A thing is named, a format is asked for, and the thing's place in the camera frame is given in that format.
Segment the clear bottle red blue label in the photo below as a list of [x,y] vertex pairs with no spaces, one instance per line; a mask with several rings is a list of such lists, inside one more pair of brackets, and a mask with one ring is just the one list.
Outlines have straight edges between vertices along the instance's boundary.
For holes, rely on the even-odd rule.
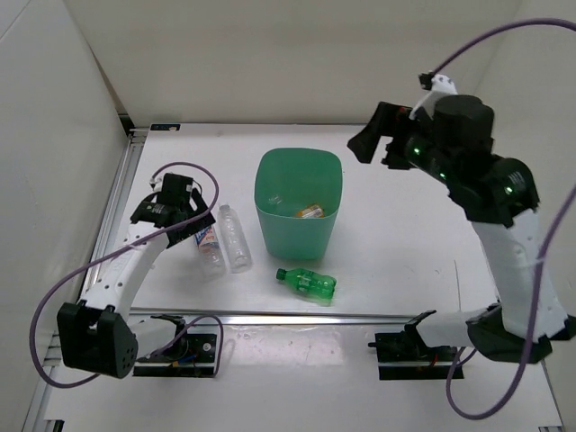
[[226,263],[215,227],[211,225],[201,229],[193,237],[205,277],[213,279],[224,275],[226,273]]

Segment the clear plastic bottle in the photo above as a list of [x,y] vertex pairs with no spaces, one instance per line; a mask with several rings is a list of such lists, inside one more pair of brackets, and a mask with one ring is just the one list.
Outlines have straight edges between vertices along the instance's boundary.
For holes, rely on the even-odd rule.
[[232,273],[246,272],[252,257],[238,214],[227,204],[218,210],[218,223]]

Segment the orange juice bottle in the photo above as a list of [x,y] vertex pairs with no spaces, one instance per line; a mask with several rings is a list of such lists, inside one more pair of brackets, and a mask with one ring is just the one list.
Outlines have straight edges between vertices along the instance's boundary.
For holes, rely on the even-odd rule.
[[296,218],[300,219],[321,219],[325,217],[323,208],[314,203],[295,213]]

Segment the green plastic bottle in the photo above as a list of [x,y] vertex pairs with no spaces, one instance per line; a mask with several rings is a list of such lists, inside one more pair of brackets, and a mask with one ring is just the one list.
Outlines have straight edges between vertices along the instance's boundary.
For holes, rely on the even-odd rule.
[[293,270],[278,268],[275,278],[302,298],[320,304],[332,302],[337,286],[334,277],[303,268]]

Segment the blue label plastic bottle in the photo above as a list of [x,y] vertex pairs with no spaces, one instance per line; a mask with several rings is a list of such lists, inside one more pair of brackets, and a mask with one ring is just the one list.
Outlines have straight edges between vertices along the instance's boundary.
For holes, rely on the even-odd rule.
[[284,198],[280,194],[275,194],[267,200],[268,204],[277,207],[284,202]]

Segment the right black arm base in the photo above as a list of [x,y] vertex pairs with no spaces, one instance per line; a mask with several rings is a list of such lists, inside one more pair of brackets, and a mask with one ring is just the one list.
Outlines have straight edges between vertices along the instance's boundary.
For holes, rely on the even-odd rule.
[[369,348],[375,350],[380,381],[445,380],[457,349],[452,346],[428,347],[417,333],[417,325],[436,313],[422,312],[400,332],[375,333]]

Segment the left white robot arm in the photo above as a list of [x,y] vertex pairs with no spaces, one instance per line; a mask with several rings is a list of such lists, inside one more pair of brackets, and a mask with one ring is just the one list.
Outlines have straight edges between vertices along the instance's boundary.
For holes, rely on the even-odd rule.
[[135,363],[163,354],[185,356],[184,322],[157,315],[130,324],[128,318],[142,283],[157,258],[215,222],[191,177],[164,175],[159,191],[146,197],[130,217],[126,251],[114,257],[95,284],[57,316],[65,366],[125,377]]

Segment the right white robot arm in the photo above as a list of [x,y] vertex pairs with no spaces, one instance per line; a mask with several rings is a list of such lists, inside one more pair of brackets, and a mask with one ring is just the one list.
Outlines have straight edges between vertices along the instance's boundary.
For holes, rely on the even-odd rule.
[[536,364],[553,342],[575,335],[538,255],[535,180],[522,161],[493,152],[493,121],[493,110],[472,95],[444,96],[430,110],[382,102],[347,144],[368,164],[387,138],[388,168],[416,168],[442,183],[472,224],[497,292],[484,309],[419,314],[387,346],[396,360],[472,347],[495,362]]

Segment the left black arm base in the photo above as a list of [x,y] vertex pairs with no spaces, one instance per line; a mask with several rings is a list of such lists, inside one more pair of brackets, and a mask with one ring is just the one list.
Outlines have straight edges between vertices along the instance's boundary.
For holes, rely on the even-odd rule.
[[139,343],[134,377],[214,378],[220,371],[224,327],[214,315],[189,322],[177,315],[153,315],[130,329]]

